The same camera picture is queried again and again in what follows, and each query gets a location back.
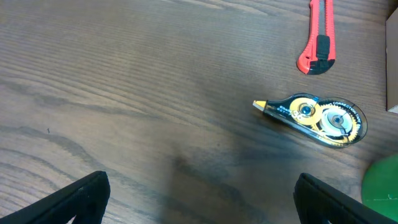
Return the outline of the red utility knife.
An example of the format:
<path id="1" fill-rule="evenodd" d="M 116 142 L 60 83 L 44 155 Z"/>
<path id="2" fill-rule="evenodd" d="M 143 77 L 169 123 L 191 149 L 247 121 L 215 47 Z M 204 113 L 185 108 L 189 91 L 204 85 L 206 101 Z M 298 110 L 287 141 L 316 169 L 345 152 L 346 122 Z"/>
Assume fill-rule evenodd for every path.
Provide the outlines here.
<path id="1" fill-rule="evenodd" d="M 310 33 L 297 60 L 298 69 L 306 75 L 327 72 L 336 60 L 333 0 L 310 1 Z"/>

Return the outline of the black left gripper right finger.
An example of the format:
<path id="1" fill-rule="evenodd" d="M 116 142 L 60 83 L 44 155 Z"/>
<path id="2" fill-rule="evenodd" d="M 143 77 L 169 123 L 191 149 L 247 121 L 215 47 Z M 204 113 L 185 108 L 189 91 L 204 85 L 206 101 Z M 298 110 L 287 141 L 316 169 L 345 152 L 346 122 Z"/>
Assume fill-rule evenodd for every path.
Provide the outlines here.
<path id="1" fill-rule="evenodd" d="M 397 224 L 308 174 L 300 174 L 294 202 L 301 224 Z"/>

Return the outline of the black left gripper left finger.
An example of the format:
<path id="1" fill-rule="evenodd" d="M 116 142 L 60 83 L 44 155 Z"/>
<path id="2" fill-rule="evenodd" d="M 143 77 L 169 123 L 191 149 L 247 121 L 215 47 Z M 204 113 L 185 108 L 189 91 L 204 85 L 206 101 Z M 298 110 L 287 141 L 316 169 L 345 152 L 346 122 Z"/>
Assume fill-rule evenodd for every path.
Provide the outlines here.
<path id="1" fill-rule="evenodd" d="M 108 204 L 110 185 L 105 171 L 95 171 L 19 211 L 1 224 L 100 224 Z"/>

